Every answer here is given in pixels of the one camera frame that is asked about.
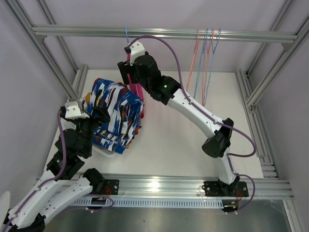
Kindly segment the pink hanger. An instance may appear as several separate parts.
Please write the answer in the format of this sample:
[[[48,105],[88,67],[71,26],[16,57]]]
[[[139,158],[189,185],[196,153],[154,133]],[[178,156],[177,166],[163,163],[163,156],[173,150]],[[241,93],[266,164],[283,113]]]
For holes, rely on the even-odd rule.
[[[202,79],[202,105],[205,106],[206,104],[206,88],[207,88],[207,73],[208,73],[208,64],[209,64],[209,56],[210,56],[210,49],[212,47],[214,37],[214,29],[206,31],[206,39],[205,39],[205,46],[204,46],[204,60],[203,60],[203,79]]]
[[[200,28],[197,29],[196,41],[195,41],[192,61],[191,61],[191,65],[190,65],[190,70],[189,70],[189,75],[188,75],[188,80],[187,80],[187,85],[186,85],[186,91],[189,89],[189,86],[190,86],[193,67],[194,67],[194,63],[195,63],[195,60],[196,60],[196,55],[197,55],[197,51],[198,51],[198,47],[199,47],[199,34],[200,34]]]

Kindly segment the pink trousers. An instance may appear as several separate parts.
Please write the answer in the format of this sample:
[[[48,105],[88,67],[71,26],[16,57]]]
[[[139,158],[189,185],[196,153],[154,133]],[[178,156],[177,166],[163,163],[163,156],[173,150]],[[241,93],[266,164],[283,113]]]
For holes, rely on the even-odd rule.
[[[129,54],[127,55],[127,60],[128,61],[130,60],[130,55]],[[128,85],[129,85],[130,91],[133,92],[135,95],[137,95],[140,99],[142,99],[144,101],[142,86],[140,84],[132,83],[130,74],[127,74],[127,77],[128,77],[128,80],[129,80],[129,84]],[[143,104],[143,109],[142,109],[140,118],[141,119],[144,118],[144,104]]]

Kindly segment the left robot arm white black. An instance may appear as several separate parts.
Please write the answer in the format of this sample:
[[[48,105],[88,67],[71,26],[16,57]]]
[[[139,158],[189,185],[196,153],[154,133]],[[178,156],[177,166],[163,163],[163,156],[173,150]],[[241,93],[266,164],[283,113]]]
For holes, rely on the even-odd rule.
[[[106,111],[102,111],[99,118],[83,115],[71,119],[67,113],[61,108],[57,114],[60,132],[55,143],[57,152],[31,191],[4,214],[4,232],[42,232],[71,203],[87,194],[103,191],[105,178],[97,169],[91,168],[58,193],[85,164],[84,159],[92,155],[94,129],[103,119],[109,119]]]

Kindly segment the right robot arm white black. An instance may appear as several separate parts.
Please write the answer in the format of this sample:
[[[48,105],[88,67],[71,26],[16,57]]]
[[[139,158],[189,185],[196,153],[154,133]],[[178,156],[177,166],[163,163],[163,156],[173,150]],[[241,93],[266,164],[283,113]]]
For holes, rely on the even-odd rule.
[[[228,158],[233,120],[223,120],[201,109],[201,105],[182,90],[178,81],[161,74],[156,61],[148,54],[137,57],[132,64],[127,60],[117,66],[125,84],[140,84],[154,100],[178,111],[205,134],[207,139],[201,148],[217,162],[221,193],[232,195],[236,192],[239,177],[233,172]]]

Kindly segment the orange patterned trousers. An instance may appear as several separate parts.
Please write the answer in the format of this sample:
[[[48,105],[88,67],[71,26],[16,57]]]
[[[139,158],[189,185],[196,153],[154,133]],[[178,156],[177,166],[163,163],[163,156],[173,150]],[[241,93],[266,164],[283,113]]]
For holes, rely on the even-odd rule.
[[[85,97],[84,97],[84,100],[86,102],[89,102],[90,101],[90,97],[91,97],[91,93],[89,92]]]

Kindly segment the blue hanger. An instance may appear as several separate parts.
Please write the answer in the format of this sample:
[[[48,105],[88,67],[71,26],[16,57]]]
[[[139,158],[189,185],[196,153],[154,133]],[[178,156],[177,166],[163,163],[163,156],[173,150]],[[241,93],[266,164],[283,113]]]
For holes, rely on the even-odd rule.
[[[204,39],[203,39],[203,44],[202,44],[201,53],[200,53],[200,59],[199,59],[199,63],[198,63],[197,78],[196,78],[196,84],[195,84],[195,89],[194,89],[194,99],[196,99],[196,97],[197,97],[199,82],[200,82],[201,74],[202,74],[202,68],[203,68],[205,56],[206,56],[207,39],[208,39],[208,33],[209,33],[208,28],[206,29],[205,33],[206,33],[206,35],[204,36]]]
[[[205,87],[205,97],[204,97],[204,106],[206,105],[207,102],[207,98],[208,98],[208,93],[209,93],[209,88],[210,88],[210,82],[211,82],[211,75],[212,75],[212,68],[213,68],[213,63],[214,63],[214,57],[215,57],[215,53],[218,47],[218,43],[221,39],[221,35],[222,35],[222,30],[218,29],[218,35],[216,36],[216,44],[214,44],[213,39],[214,39],[214,29],[212,30],[212,41],[210,46],[208,46],[208,49],[211,49],[211,62],[210,62],[210,67],[208,68],[207,74],[207,83],[206,83],[206,87]]]

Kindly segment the blue white patterned trousers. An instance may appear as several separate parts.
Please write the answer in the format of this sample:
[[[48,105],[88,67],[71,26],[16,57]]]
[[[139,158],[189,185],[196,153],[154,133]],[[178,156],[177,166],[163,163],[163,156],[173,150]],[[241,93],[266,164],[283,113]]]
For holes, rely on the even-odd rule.
[[[85,112],[93,116],[94,107],[107,107],[110,122],[94,129],[93,145],[118,154],[129,148],[139,132],[143,100],[122,83],[103,78],[94,81],[90,101],[83,98]]]

